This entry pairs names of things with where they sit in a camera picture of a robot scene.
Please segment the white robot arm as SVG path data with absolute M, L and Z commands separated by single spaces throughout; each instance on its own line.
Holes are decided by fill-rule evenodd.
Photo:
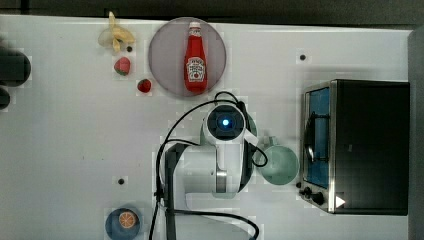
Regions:
M 162 172 L 166 240 L 254 240 L 256 233 L 235 225 L 241 216 L 192 210 L 192 193 L 232 197 L 249 182 L 251 149 L 257 138 L 250 131 L 243 103 L 214 106 L 203 119 L 198 145 L 176 143 L 164 157 Z

